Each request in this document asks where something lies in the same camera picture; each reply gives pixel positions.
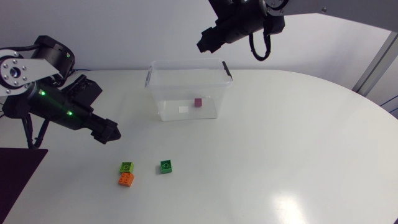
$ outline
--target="black cable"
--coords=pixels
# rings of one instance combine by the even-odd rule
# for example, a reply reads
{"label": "black cable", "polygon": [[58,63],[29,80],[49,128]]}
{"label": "black cable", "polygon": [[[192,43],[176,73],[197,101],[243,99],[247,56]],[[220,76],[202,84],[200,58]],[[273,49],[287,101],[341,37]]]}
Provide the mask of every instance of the black cable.
{"label": "black cable", "polygon": [[29,50],[35,50],[39,47],[40,47],[40,44],[34,44],[31,46],[26,46],[26,47],[3,47],[0,50],[29,51]]}
{"label": "black cable", "polygon": [[33,149],[34,145],[33,145],[33,140],[32,140],[32,133],[29,131],[29,128],[28,128],[28,121],[26,118],[22,118],[21,120],[22,120],[22,124],[24,125],[27,147],[29,149]]}
{"label": "black cable", "polygon": [[393,99],[395,99],[395,98],[397,98],[397,97],[398,97],[398,95],[394,96],[394,97],[391,98],[390,100],[387,100],[386,102],[382,103],[380,106],[385,105],[386,103],[390,102],[391,100],[393,100]]}
{"label": "black cable", "polygon": [[249,34],[249,43],[250,43],[250,50],[253,53],[254,57],[259,60],[260,62],[264,61],[269,57],[269,54],[271,53],[271,38],[269,35],[264,33],[264,43],[266,44],[266,54],[265,56],[261,57],[260,55],[257,54],[256,49],[254,48],[254,42],[253,42],[253,33]]}
{"label": "black cable", "polygon": [[396,110],[398,110],[398,108],[393,109],[393,110],[390,111],[389,113],[392,113],[392,112],[394,112],[394,111],[396,111]]}
{"label": "black cable", "polygon": [[47,130],[47,127],[49,126],[50,120],[45,119],[42,127],[40,128],[39,135],[37,138],[35,138],[35,143],[33,144],[33,126],[32,126],[32,118],[30,117],[30,114],[27,115],[26,118],[22,118],[22,124],[24,125],[24,131],[26,135],[26,141],[27,141],[27,146],[29,149],[38,149],[40,145],[42,144],[44,134]]}
{"label": "black cable", "polygon": [[45,119],[43,121],[42,127],[40,128],[39,131],[39,135],[37,136],[36,142],[35,142],[35,148],[38,149],[40,147],[40,145],[42,144],[43,138],[44,138],[44,134],[47,130],[47,127],[49,126],[50,120],[49,119]]}
{"label": "black cable", "polygon": [[282,4],[278,7],[270,7],[268,4],[267,4],[267,7],[271,8],[272,10],[278,11],[278,10],[283,9],[286,6],[286,4],[288,3],[288,1],[289,0],[283,1]]}

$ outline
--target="white table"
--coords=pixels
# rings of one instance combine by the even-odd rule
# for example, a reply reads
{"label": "white table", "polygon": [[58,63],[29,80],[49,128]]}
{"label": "white table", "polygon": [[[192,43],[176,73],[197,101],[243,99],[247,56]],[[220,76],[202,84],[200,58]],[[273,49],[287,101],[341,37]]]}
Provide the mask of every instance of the white table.
{"label": "white table", "polygon": [[[95,113],[118,122],[122,138],[102,145],[51,123],[49,153],[5,223],[398,218],[398,121],[371,101],[307,75],[234,70],[218,119],[162,122],[146,73],[85,73],[104,90]],[[0,127],[2,147],[25,147],[19,120]],[[173,172],[160,174],[166,159]],[[131,188],[118,185],[122,161],[134,162]]]}

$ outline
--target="green led light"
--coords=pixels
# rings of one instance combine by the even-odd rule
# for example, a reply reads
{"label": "green led light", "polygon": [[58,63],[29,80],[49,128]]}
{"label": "green led light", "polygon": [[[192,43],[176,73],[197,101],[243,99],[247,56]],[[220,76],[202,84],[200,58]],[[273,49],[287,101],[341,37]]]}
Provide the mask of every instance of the green led light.
{"label": "green led light", "polygon": [[45,95],[45,92],[44,92],[43,90],[39,90],[39,94],[42,95],[42,96],[44,96],[44,95]]}

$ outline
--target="green lego block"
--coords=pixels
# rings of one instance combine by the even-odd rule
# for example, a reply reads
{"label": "green lego block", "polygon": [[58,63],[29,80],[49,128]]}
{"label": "green lego block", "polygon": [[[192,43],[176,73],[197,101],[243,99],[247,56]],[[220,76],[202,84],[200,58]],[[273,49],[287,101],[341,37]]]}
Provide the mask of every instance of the green lego block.
{"label": "green lego block", "polygon": [[172,161],[167,160],[167,161],[162,161],[160,162],[160,171],[162,174],[167,174],[169,172],[172,172]]}
{"label": "green lego block", "polygon": [[120,172],[128,172],[132,174],[132,170],[134,168],[134,164],[132,162],[122,162],[122,165],[120,166]]}

